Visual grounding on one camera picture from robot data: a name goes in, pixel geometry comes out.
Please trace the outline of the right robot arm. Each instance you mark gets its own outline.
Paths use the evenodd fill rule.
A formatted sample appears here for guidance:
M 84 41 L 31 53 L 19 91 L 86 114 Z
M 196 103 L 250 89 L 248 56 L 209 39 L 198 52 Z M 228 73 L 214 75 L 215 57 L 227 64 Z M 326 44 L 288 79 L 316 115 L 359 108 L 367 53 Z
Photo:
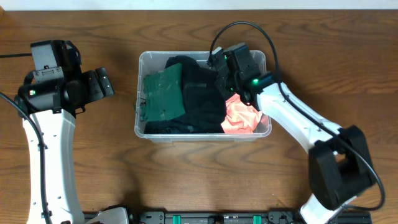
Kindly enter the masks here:
M 263 72 L 245 43 L 209 56 L 222 92 L 277 121 L 308 154 L 312 195 L 301 207 L 302 223 L 331 223 L 359 194 L 376 183 L 366 138 L 356 126 L 342 128 L 300 101 L 272 72 Z

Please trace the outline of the black cloth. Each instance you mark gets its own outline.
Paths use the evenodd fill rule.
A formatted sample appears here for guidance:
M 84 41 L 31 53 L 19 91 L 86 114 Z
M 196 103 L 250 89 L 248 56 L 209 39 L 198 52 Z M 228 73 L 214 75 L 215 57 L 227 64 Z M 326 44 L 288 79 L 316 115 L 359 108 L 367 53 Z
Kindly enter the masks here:
M 182 95 L 186 113 L 171 121 L 201 128 L 221 125 L 226 117 L 226 103 L 215 86 L 217 73 L 183 55 L 169 58 L 166 66 L 176 63 L 183 67 Z

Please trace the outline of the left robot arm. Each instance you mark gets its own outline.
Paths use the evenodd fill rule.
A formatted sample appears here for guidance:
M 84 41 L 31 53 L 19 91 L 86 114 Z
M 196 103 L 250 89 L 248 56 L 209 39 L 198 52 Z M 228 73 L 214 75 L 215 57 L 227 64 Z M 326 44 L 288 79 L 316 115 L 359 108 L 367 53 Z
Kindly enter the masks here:
M 35 70 L 14 100 L 29 145 L 28 223 L 129 223 L 120 206 L 83 213 L 76 191 L 75 120 L 87 104 L 114 94 L 106 70 L 82 72 L 81 54 L 69 40 L 36 42 L 30 49 Z

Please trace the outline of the dark green cloth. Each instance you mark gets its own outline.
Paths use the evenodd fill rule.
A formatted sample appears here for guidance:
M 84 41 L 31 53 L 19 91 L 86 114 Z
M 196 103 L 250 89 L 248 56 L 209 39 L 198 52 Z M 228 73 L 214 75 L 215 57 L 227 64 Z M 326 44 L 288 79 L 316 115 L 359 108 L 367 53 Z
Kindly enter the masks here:
M 186 113 L 182 95 L 181 63 L 144 77 L 144 101 L 140 104 L 141 121 L 168 121 Z

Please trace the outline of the salmon pink garment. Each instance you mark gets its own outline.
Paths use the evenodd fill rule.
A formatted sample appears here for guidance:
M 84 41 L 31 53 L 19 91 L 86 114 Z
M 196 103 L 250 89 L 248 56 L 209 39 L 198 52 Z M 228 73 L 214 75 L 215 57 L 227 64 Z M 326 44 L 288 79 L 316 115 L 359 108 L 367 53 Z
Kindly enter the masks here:
M 226 101 L 226 117 L 221 124 L 226 134 L 252 134 L 260 123 L 262 112 L 245 105 L 238 94 Z

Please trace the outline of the large black garment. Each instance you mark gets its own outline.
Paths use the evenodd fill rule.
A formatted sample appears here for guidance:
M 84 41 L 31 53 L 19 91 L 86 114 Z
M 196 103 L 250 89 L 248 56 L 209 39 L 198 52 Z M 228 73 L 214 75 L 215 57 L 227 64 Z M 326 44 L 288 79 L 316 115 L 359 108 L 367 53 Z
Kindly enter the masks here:
M 151 121 L 144 128 L 145 134 L 216 134 L 224 133 L 221 125 L 201 128 L 191 124 L 179 123 L 177 121 Z

